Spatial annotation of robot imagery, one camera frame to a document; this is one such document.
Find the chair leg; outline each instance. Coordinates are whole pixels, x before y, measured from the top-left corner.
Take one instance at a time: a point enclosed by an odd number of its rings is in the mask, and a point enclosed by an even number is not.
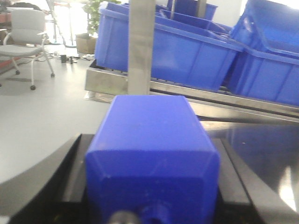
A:
[[[13,61],[13,63],[14,63],[14,67],[15,67],[15,69],[16,69],[15,74],[16,74],[16,75],[19,75],[19,74],[20,74],[19,66],[17,65],[17,63],[15,62],[15,60],[14,60],[13,57],[11,57],[11,60]]]
[[[33,63],[34,63],[34,61],[35,61],[35,58],[32,59],[32,61],[31,61],[31,86],[30,86],[31,90],[36,89],[36,86],[34,85],[34,77],[33,77]]]
[[[44,54],[44,57],[46,58],[46,61],[47,61],[48,65],[49,65],[49,67],[51,69],[51,77],[53,78],[53,77],[55,77],[55,73],[54,73],[54,70],[53,70],[52,65],[50,63],[50,60],[48,59],[48,57],[47,57],[47,55],[46,55],[45,52],[43,54]]]

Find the green leaves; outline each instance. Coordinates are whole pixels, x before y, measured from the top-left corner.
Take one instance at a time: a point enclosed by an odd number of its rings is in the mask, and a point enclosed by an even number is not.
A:
[[[89,3],[83,6],[84,12],[89,13],[90,15],[90,18],[88,19],[87,32],[91,35],[98,32],[99,20],[100,20],[99,7],[100,7],[100,3],[104,1],[105,0],[90,0]],[[116,4],[121,3],[118,0],[108,0],[108,1]]]

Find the white floor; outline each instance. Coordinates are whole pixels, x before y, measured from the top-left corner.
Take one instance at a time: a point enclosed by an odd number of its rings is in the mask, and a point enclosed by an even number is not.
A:
[[[90,61],[35,63],[36,90],[30,89],[30,64],[0,74],[0,183],[50,155],[77,133],[95,133],[109,104],[84,100]]]

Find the cardboard box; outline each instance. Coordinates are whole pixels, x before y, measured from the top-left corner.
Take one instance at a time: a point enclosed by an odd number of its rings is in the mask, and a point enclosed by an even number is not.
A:
[[[83,54],[94,54],[94,48],[97,38],[88,34],[76,35],[77,51]]]

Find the white office chair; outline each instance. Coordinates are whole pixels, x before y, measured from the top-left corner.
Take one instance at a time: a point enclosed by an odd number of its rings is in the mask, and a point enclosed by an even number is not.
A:
[[[51,77],[54,77],[54,71],[44,49],[44,42],[48,38],[45,30],[45,15],[41,11],[18,9],[11,12],[12,30],[5,39],[4,45],[0,46],[0,56],[11,57],[16,68],[16,75],[19,75],[20,70],[14,57],[29,57],[36,56],[31,61],[31,90],[35,90],[33,77],[33,63],[41,57],[45,57],[51,69]],[[6,45],[9,37],[12,37],[14,42],[39,45],[37,47],[22,46],[22,45]]]

